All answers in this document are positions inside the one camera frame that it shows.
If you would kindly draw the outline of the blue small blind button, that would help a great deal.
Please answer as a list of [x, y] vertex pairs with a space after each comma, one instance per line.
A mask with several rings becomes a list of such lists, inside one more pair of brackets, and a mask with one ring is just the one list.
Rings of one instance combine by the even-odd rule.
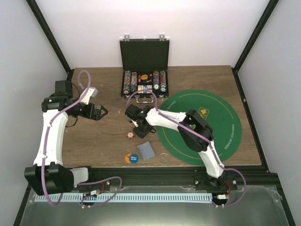
[[138, 163], [139, 156], [137, 154], [131, 154], [129, 156], [129, 161], [130, 161], [130, 163]]

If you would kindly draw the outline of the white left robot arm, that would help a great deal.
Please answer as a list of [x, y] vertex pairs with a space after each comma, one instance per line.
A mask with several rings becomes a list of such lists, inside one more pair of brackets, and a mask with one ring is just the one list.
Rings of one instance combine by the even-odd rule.
[[62, 147], [66, 123], [70, 116], [98, 121], [108, 111], [102, 105], [90, 103], [96, 97], [95, 87], [84, 89], [73, 99], [73, 83], [56, 81], [55, 92], [42, 102], [43, 131], [33, 166], [24, 170], [24, 177], [37, 195], [68, 193], [80, 184], [85, 190], [96, 185], [96, 178], [88, 167], [67, 169], [63, 166]]

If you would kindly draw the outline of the clear dealer button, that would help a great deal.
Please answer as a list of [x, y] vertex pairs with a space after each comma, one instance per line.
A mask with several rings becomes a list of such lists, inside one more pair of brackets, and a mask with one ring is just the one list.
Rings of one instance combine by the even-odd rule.
[[158, 161], [161, 165], [167, 165], [170, 161], [169, 155], [166, 153], [161, 153], [158, 156]]

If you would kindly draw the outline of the red poker chip stack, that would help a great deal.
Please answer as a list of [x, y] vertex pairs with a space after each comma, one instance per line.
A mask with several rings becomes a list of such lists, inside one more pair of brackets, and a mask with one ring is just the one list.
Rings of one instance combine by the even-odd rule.
[[129, 132], [127, 133], [127, 138], [128, 138], [129, 140], [134, 140], [134, 138], [135, 138], [135, 133], [134, 133], [133, 131], [129, 131]]

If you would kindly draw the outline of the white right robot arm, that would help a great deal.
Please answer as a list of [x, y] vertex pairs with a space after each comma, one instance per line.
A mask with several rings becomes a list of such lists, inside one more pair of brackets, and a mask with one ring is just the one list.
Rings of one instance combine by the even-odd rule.
[[226, 184], [227, 173], [214, 145], [213, 128], [197, 111], [175, 113], [150, 105], [141, 109], [130, 104], [125, 110], [125, 116], [135, 125], [133, 132], [139, 138], [155, 133], [156, 127], [178, 132], [186, 146], [201, 157], [210, 186], [219, 190]]

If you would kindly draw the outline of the orange big blind button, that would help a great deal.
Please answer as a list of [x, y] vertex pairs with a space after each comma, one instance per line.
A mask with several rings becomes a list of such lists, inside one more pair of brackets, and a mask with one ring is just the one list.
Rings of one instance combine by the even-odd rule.
[[130, 153], [127, 154], [127, 155], [125, 156], [125, 162], [126, 162], [126, 163], [131, 163], [131, 161], [130, 161], [130, 156], [131, 156]]

